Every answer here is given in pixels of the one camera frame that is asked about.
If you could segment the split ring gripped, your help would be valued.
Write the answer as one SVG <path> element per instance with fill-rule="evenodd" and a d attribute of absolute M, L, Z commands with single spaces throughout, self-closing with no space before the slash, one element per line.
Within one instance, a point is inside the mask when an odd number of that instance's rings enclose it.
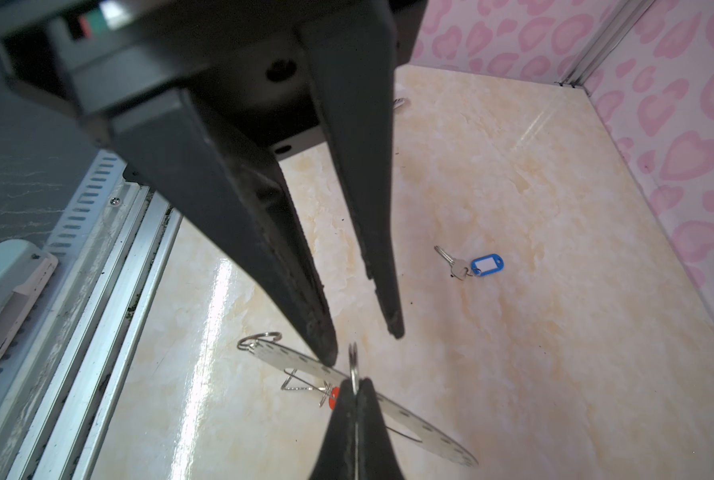
<path fill-rule="evenodd" d="M 349 371 L 350 371 L 350 382 L 352 387 L 352 392 L 357 395 L 360 387 L 360 374 L 359 374 L 359 359 L 358 359 L 358 346 L 356 342 L 352 342 L 348 349 L 349 355 Z"/>

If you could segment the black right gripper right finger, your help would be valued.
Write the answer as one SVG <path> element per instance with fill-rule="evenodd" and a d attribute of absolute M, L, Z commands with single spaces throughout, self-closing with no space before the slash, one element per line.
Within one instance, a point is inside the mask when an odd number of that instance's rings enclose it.
<path fill-rule="evenodd" d="M 356 407 L 356 478 L 403 480 L 377 392 L 369 378 L 359 382 Z"/>

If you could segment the silver key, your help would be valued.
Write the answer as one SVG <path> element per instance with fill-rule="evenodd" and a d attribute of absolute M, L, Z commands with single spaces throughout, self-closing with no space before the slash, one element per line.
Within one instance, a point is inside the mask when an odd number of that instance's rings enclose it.
<path fill-rule="evenodd" d="M 470 276 L 469 264 L 467 261 L 453 257 L 438 245 L 436 245 L 434 249 L 449 264 L 450 273 L 454 278 L 465 280 Z"/>

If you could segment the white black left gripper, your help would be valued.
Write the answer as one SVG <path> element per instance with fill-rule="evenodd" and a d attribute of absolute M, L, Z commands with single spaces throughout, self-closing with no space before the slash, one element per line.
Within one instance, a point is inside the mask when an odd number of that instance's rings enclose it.
<path fill-rule="evenodd" d="M 99 1 L 1 6 L 8 86 L 73 118 L 97 146 L 112 142 L 332 366 L 338 343 L 323 284 L 268 152 L 293 156 L 319 145 L 322 126 L 366 274 L 388 331 L 402 338 L 391 236 L 397 27 L 389 3 L 121 8 L 131 14 L 126 24 L 106 18 Z"/>

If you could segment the red key tag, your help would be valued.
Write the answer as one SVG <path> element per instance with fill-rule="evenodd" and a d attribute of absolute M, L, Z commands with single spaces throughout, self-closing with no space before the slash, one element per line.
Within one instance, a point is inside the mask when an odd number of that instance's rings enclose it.
<path fill-rule="evenodd" d="M 333 387 L 332 390 L 330 391 L 329 398 L 328 398 L 328 405 L 331 410 L 335 409 L 337 399 L 339 396 L 339 391 L 340 391 L 339 387 Z"/>

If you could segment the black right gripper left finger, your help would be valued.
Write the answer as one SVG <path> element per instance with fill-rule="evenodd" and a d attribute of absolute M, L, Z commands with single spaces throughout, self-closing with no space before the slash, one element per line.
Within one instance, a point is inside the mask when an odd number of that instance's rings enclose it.
<path fill-rule="evenodd" d="M 345 380 L 332 412 L 310 479 L 356 478 L 357 401 L 352 381 Z"/>

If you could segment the blue key tag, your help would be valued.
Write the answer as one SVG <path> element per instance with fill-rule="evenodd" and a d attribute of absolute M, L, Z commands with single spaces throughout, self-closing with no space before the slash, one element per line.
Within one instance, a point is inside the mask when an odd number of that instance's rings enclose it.
<path fill-rule="evenodd" d="M 504 260 L 498 254 L 490 254 L 471 261 L 470 270 L 475 277 L 484 277 L 504 268 Z"/>

